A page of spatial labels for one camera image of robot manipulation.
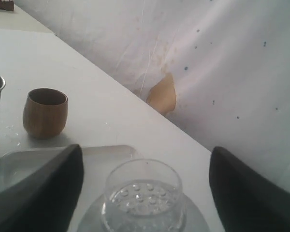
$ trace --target white table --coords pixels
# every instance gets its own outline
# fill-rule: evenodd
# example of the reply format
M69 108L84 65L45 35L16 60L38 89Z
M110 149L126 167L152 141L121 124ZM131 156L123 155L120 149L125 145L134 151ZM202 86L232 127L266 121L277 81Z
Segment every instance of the white table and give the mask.
M0 29L0 75L7 83L0 102L0 156L70 143L131 145L144 157L174 167L210 230L224 231L208 182L210 151L54 34ZM66 128L49 141L30 139L22 126L27 93L39 87L61 90L69 98ZM198 192L191 193L193 185Z
M0 10L0 28L52 33L18 6L14 7L14 12Z

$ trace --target gray plate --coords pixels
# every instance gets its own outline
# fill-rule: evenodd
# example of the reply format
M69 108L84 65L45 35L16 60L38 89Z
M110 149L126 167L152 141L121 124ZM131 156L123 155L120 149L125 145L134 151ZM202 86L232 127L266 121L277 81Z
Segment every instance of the gray plate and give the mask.
M187 221L183 232L209 232L207 223L202 213L192 200L184 194L187 205ZM103 195L100 196L85 213L77 232L106 232L101 223L101 209L104 203Z

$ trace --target black object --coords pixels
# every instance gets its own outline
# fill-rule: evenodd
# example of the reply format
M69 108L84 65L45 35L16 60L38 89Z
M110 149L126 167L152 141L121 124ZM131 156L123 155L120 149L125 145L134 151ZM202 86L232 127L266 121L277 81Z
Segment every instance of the black object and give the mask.
M0 193L0 232L66 232L83 185L79 145Z
M290 193L222 147L212 152L209 182L226 232L290 232Z

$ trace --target wooden cup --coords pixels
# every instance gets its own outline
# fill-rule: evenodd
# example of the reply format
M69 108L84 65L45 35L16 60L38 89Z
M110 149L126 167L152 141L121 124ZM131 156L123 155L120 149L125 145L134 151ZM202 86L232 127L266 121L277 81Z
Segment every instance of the wooden cup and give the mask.
M28 94L23 125L30 136L49 139L62 132L67 115L68 98L64 93L50 88L37 88Z

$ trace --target wrinkled fabric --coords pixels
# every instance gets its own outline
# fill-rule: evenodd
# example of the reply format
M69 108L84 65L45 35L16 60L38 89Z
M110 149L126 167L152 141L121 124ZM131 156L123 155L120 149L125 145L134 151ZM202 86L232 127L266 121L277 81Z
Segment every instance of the wrinkled fabric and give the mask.
M169 120L290 192L290 0L16 3L144 101L171 74Z

